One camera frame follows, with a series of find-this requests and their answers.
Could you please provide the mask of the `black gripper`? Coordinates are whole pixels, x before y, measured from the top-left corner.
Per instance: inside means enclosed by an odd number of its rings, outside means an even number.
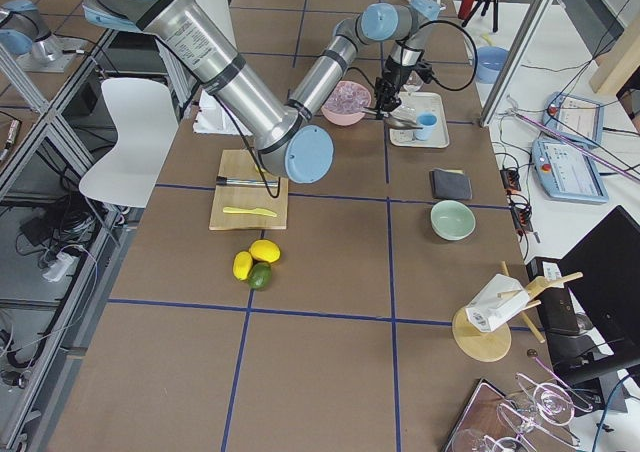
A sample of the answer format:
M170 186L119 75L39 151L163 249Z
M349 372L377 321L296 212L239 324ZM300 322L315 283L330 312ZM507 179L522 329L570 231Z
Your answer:
M411 65L404 66L395 61L385 62L382 74L375 82L376 117L388 116L385 107L388 107L389 112L393 112L401 105L399 92L412 72Z

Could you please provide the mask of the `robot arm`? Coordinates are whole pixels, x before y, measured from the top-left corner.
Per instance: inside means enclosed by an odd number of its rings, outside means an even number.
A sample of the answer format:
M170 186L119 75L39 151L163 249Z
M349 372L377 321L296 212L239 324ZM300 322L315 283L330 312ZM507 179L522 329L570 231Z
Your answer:
M419 67L428 25L441 6L375 3L341 21L334 36L289 100L281 104L197 0L84 0L85 17L104 28L152 35L252 133L257 160L269 173L313 183L329 171L334 145L313 115L342 80L360 50L394 41L376 82L376 109L391 112L412 70Z

